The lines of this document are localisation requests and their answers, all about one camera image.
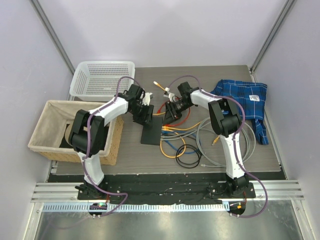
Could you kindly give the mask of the black network switch box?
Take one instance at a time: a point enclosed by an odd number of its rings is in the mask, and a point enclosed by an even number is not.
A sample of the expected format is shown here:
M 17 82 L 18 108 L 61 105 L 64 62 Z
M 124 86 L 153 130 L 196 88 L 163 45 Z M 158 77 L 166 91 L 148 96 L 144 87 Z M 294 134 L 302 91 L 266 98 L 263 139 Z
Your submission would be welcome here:
M 142 128 L 140 143 L 143 145 L 159 146 L 162 135 L 163 118 L 154 116 L 152 124 Z

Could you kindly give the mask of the blue plaid cloth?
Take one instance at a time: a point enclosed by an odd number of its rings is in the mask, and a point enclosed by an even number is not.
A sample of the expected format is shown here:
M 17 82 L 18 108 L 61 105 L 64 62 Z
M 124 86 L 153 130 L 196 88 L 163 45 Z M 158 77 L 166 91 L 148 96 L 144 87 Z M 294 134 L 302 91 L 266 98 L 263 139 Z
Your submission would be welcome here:
M 251 121 L 255 139 L 261 145 L 269 144 L 264 125 L 267 88 L 264 83 L 222 79 L 210 92 L 217 96 L 232 97 L 241 104 L 245 119 Z

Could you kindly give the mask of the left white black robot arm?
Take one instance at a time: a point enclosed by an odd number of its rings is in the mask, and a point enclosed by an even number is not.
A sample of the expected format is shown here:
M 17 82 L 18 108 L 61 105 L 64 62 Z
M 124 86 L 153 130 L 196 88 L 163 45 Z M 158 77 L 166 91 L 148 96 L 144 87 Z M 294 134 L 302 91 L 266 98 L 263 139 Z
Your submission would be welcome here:
M 106 144 L 106 126 L 117 117 L 130 113 L 133 122 L 151 126 L 154 106 L 150 104 L 153 94 L 138 85 L 117 93 L 102 106 L 86 111 L 80 109 L 74 118 L 69 144 L 77 152 L 84 170 L 84 182 L 77 186 L 81 199 L 102 199 L 107 195 L 105 175 L 101 168 L 99 151 Z

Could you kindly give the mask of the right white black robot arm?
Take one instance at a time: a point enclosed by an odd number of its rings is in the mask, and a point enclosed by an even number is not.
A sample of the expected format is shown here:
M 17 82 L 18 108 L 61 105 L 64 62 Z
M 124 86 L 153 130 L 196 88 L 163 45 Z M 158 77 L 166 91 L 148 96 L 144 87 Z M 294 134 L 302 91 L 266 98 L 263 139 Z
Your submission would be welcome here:
M 226 193 L 233 198 L 243 194 L 249 186 L 249 177 L 243 166 L 240 149 L 240 131 L 243 120 L 238 110 L 237 101 L 231 97 L 211 94 L 202 88 L 192 88 L 188 82 L 178 86 L 180 98 L 165 89 L 169 100 L 165 103 L 164 123 L 171 124 L 182 117 L 182 112 L 192 106 L 208 110 L 211 127 L 222 143 L 226 160 Z

